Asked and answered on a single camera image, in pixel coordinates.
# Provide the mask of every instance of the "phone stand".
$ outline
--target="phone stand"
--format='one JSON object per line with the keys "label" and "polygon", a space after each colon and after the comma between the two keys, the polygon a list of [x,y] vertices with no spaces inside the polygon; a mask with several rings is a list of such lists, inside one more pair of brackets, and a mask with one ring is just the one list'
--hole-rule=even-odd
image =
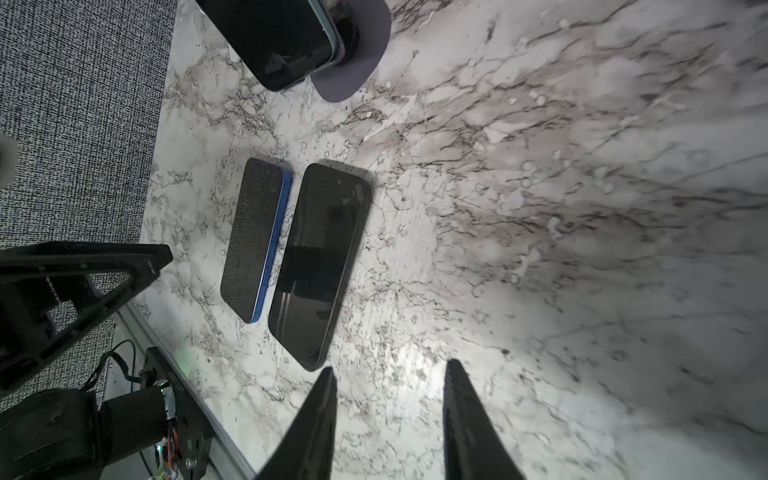
{"label": "phone stand", "polygon": [[312,83],[325,101],[353,96],[379,64],[389,43],[392,16],[384,0],[339,0],[328,6],[339,31],[336,63],[312,73]]}

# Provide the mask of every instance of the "marble surface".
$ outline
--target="marble surface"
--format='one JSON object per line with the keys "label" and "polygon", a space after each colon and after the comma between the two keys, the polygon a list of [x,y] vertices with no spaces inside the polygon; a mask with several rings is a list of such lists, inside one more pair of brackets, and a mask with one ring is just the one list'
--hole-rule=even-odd
{"label": "marble surface", "polygon": [[765,478],[766,2],[389,5],[381,65],[327,104],[179,4],[142,233],[174,262],[138,304],[253,467],[317,376],[218,291],[258,156],[296,173],[281,242],[308,164],[375,185],[334,478],[443,476],[452,357],[529,479]]}

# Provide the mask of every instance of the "smartphone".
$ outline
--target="smartphone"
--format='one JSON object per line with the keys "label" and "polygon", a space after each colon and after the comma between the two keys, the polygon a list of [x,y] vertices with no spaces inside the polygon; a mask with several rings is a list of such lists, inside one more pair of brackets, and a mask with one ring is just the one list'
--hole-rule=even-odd
{"label": "smartphone", "polygon": [[288,169],[258,158],[245,164],[219,288],[245,323],[261,316],[291,180]]}
{"label": "smartphone", "polygon": [[356,175],[320,164],[304,172],[268,321],[310,372],[326,360],[370,204]]}
{"label": "smartphone", "polygon": [[256,79],[281,91],[336,57],[324,0],[197,0]]}

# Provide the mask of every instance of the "black smartphone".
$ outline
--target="black smartphone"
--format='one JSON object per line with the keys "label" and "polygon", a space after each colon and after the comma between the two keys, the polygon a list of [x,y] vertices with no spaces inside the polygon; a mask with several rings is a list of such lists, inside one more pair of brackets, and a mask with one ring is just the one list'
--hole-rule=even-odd
{"label": "black smartphone", "polygon": [[320,164],[304,172],[269,325],[310,372],[326,360],[370,204],[356,175]]}
{"label": "black smartphone", "polygon": [[331,62],[339,33],[324,0],[197,0],[256,79],[280,91]]}

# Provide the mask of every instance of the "gray textured fabric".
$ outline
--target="gray textured fabric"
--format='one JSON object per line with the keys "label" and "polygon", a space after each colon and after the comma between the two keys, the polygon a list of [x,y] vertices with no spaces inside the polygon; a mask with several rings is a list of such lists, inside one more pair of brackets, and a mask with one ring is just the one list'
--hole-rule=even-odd
{"label": "gray textured fabric", "polygon": [[[18,141],[0,248],[139,240],[175,12],[173,0],[0,1],[0,133]],[[73,312],[53,317],[63,326]],[[113,328],[104,322],[0,410],[80,386]]]}

